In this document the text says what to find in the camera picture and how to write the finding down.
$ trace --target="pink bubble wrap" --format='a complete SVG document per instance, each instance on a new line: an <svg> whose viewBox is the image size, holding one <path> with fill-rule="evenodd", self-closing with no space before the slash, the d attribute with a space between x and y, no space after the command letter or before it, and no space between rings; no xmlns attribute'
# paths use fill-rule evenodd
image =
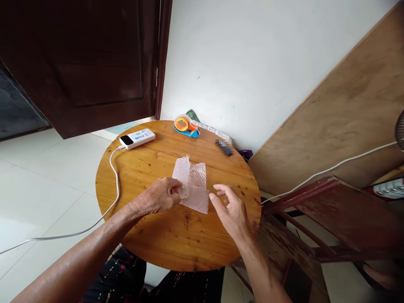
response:
<svg viewBox="0 0 404 303"><path fill-rule="evenodd" d="M180 204L207 214L209 191L206 189L205 163L191 164L189 155L179 158L175 163L173 178L183 184L180 189Z"/></svg>

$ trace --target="door panel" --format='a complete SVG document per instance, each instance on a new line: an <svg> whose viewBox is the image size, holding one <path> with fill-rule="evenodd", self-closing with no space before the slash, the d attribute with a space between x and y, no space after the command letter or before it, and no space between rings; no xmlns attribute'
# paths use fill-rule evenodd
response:
<svg viewBox="0 0 404 303"><path fill-rule="evenodd" d="M63 138L154 114L159 1L8 0L0 56Z"/></svg>

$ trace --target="wooden tabletop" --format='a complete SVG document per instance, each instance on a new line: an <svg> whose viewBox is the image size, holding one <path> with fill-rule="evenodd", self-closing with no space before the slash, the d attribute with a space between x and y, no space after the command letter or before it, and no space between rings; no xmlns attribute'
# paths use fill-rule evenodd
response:
<svg viewBox="0 0 404 303"><path fill-rule="evenodd" d="M199 138L190 138L176 132L173 125L173 121L152 121L120 135L149 128L156 138L134 149L115 152L112 164L119 175L121 197L105 219L108 220L159 177L171 177L177 158L188 154L192 163L206 163L207 189L211 192L216 192L213 184L233 186L245 202L249 221L256 231L261 216L260 192L247 163L236 150L233 156L225 156L215 145L217 135L201 129ZM109 157L121 145L120 136L104 152L97 171L96 192L103 214L117 195ZM207 215L183 205L148 215L132 228L122 244L143 260L175 271L217 269L240 257L211 202Z"/></svg>

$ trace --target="dark patterned pants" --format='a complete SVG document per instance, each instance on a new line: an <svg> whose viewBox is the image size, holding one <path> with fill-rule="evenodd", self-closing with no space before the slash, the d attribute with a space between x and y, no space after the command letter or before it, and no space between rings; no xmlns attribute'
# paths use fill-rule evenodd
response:
<svg viewBox="0 0 404 303"><path fill-rule="evenodd" d="M151 292L144 289L146 262L124 247L105 263L81 302L220 302L224 268L214 271L170 271Z"/></svg>

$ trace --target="white electrical cord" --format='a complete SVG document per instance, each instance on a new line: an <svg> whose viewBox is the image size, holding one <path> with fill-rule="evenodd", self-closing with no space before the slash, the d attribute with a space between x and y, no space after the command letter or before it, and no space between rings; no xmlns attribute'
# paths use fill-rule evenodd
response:
<svg viewBox="0 0 404 303"><path fill-rule="evenodd" d="M321 175L322 173L326 173L327 171L333 170L334 168L340 166L341 164L343 164L343 163L345 163L345 162L348 162L348 161L354 160L354 159L358 159L358 158L360 158L360 157L362 157L362 156L365 156L365 155L367 155L367 154L370 154L370 153L372 153L372 152L375 152L375 151L377 151L377 150L379 150L379 149L388 147L388 146L390 146L390 145L394 145L394 144L396 144L396 143L397 143L397 142L392 142L392 143L389 143L389 144L385 144L385 145L379 146L379 147L377 147L377 148L375 148L375 149L369 150L368 152L365 152L365 153L363 153L363 154L360 154L359 156L355 156L355 157L352 157L352 158L345 159L345 160L341 161L340 163L334 165L333 167L330 167L329 169L323 170L322 172L319 172L319 173L316 173L316 174L312 175L310 178L308 178L307 180L303 181L302 183L300 183L299 185L297 185L295 188L293 188L293 189L291 189L291 190L289 190L289 191L287 191L287 192L285 192L285 193L283 193L283 194L279 194L279 195L277 195L277 196L274 196L274 197L272 197L272 198L269 198L269 199L265 200L264 202L261 203L261 205L263 205L264 203L267 203L268 201L272 201L272 199L275 199L275 198L277 198L277 197L280 197L280 196L283 196L283 195L286 195L286 194L290 194L291 192L295 191L296 189L298 189L298 188L299 188L300 186L302 186L303 184L309 182L309 181L310 181L311 179L313 179L315 176L318 176L318 175Z"/></svg>
<svg viewBox="0 0 404 303"><path fill-rule="evenodd" d="M94 225L92 225L91 227L87 228L86 230L74 233L74 234L66 234L66 235L62 235L62 236L54 236L54 237L41 237L41 238L31 238L28 240L25 240L24 242L21 242L20 244L17 244L16 246L13 246L11 248L8 248L2 252L0 252L0 255L3 253L8 252L9 250L12 250L18 246L21 246L25 243L31 242L31 241L47 241L47 240L55 240L55 239L63 239L63 238L69 238L69 237L74 237L77 236L79 234L83 234L87 231L89 231L90 229L92 229L95 225L97 225L102 219L104 219L105 215L114 207L114 205L117 203L118 199L119 199L119 180L118 180L118 174L117 171L114 169L114 167L112 166L112 156L114 155L114 152L116 152L117 150L121 150L124 149L125 147L123 145L119 146L116 150L114 150L109 158L109 164L111 165L112 170L115 173L115 177L117 178L117 198L115 199L114 203L112 203L112 205L108 208L108 210L105 212L105 214L97 221L94 223Z"/></svg>

